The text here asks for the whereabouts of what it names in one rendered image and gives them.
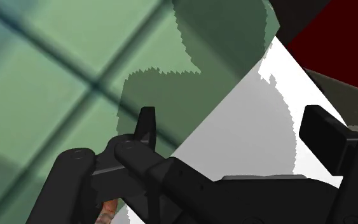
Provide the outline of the dark red robot stand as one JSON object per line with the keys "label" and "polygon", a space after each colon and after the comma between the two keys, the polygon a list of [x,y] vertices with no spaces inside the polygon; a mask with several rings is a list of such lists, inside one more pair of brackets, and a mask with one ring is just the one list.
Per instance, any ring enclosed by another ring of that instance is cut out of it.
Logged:
{"label": "dark red robot stand", "polygon": [[358,87],[358,0],[269,0],[303,67]]}

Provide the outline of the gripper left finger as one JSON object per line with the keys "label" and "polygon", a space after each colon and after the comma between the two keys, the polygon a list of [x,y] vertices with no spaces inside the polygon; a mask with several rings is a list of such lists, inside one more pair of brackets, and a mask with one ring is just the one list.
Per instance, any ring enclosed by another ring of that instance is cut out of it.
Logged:
{"label": "gripper left finger", "polygon": [[160,158],[155,145],[155,109],[143,107],[134,133],[113,137],[102,153],[88,148],[62,152],[25,224],[94,224],[103,202],[118,198],[145,224],[174,224],[173,203],[135,173]]}

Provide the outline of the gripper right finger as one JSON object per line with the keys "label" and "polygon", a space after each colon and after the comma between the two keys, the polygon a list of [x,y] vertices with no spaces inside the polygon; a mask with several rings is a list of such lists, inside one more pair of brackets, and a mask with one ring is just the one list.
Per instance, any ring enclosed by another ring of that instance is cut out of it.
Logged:
{"label": "gripper right finger", "polygon": [[326,224],[358,224],[358,132],[321,106],[307,105],[299,137],[331,175],[343,178]]}

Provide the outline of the orange mottled object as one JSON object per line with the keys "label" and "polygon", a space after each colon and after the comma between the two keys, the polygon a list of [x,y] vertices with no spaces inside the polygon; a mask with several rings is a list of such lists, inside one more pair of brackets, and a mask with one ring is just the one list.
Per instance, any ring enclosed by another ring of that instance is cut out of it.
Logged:
{"label": "orange mottled object", "polygon": [[110,224],[116,214],[117,207],[117,199],[104,202],[95,224]]}

